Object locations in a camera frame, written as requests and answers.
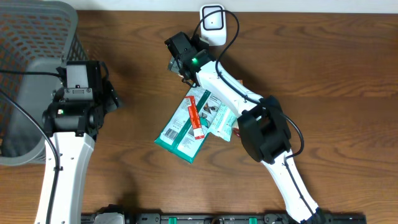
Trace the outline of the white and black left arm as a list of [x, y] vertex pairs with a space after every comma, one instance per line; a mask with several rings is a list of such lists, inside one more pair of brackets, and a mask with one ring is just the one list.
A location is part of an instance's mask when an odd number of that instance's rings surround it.
[[108, 80], [62, 89], [44, 111], [45, 174], [36, 223], [80, 223], [86, 172], [106, 114], [119, 97]]

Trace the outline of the green 3M package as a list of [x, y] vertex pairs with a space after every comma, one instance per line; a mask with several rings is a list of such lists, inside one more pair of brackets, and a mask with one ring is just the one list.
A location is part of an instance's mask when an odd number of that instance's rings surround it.
[[[191, 88], [184, 96], [155, 143], [189, 163], [201, 149], [221, 101], [202, 87]], [[196, 106], [201, 130], [192, 126], [189, 107]]]

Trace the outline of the mint green wipes pack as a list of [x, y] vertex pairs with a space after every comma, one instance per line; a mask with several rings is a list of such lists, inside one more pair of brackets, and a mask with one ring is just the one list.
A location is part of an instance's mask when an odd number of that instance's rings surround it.
[[211, 134], [230, 142], [236, 120], [236, 115], [224, 103], [222, 103], [220, 104], [218, 112], [208, 131]]

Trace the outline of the red sachet packet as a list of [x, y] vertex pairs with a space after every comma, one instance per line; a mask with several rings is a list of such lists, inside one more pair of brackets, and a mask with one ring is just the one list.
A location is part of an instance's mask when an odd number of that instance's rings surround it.
[[190, 116], [190, 121], [192, 124], [194, 138], [196, 140], [204, 139], [205, 134], [202, 130], [200, 117], [199, 117], [198, 110], [197, 110], [196, 103], [195, 103], [195, 97], [194, 96], [186, 96], [184, 98], [184, 100], [187, 103], [187, 110], [188, 110], [188, 113]]

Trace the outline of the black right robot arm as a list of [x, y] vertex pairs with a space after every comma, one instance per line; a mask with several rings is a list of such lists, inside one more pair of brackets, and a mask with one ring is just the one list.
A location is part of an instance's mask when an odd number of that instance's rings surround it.
[[324, 214], [295, 165], [298, 153], [292, 150], [289, 128], [293, 127], [300, 139], [303, 134], [279, 102], [248, 90], [207, 50], [185, 47], [171, 54], [183, 80], [208, 90], [235, 114], [244, 149], [269, 171], [288, 215], [298, 223], [323, 223]]

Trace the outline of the white jar green lid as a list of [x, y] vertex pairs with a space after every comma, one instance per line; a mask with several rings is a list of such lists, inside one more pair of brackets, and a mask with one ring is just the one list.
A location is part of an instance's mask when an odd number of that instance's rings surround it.
[[239, 132], [239, 128], [232, 128], [233, 133], [237, 136], [240, 137], [240, 132]]

